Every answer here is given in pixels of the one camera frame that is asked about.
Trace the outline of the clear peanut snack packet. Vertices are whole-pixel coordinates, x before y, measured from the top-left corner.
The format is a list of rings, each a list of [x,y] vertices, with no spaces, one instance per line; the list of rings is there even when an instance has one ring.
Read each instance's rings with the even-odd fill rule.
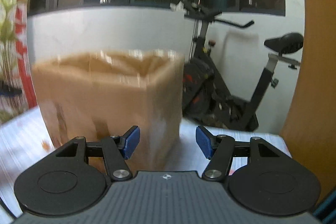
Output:
[[[51,146],[50,146],[49,143],[46,142],[46,141],[42,141],[42,148],[43,148],[45,151],[50,151],[50,150],[51,150]]]

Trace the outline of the wooden door panel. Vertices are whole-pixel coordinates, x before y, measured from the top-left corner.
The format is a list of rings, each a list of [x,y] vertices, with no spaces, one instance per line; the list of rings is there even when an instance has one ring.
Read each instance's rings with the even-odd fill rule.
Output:
[[[292,157],[321,184],[335,187],[335,0],[305,0],[301,69],[280,132]]]

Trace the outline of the white rag on handlebar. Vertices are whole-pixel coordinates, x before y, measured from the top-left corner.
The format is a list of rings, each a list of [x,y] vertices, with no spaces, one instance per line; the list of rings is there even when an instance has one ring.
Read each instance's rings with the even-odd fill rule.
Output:
[[[185,12],[184,3],[182,1],[180,1],[177,4],[171,3],[170,4],[170,9],[172,11]]]

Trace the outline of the red floral curtain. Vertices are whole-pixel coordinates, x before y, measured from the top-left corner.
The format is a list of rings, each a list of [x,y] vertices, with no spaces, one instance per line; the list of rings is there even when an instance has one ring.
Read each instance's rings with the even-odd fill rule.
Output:
[[[27,0],[1,0],[1,80],[20,96],[1,96],[1,124],[37,105],[27,45]]]

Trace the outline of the black exercise bike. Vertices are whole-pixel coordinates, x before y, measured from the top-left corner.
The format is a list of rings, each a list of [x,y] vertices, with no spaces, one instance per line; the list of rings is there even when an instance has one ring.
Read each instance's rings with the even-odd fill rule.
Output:
[[[185,18],[201,25],[185,64],[183,115],[208,126],[280,132],[298,79],[303,18],[183,6]]]

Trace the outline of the blue plaid tablecloth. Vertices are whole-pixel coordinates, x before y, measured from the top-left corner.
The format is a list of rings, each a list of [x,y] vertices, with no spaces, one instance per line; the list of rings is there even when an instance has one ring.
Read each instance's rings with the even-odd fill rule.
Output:
[[[218,185],[199,178],[207,161],[195,141],[196,124],[182,121],[179,140],[163,172],[142,173],[119,184],[84,213],[46,218],[23,214],[14,196],[15,179],[47,156],[51,144],[39,109],[1,126],[1,197],[18,223],[278,223],[237,205]]]

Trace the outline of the brown cardboard box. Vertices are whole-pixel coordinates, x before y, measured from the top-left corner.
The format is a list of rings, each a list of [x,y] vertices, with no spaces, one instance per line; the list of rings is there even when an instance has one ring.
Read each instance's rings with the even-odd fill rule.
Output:
[[[163,170],[179,138],[185,58],[175,51],[98,51],[60,56],[33,66],[38,106],[55,147],[123,135],[140,141],[128,166]]]

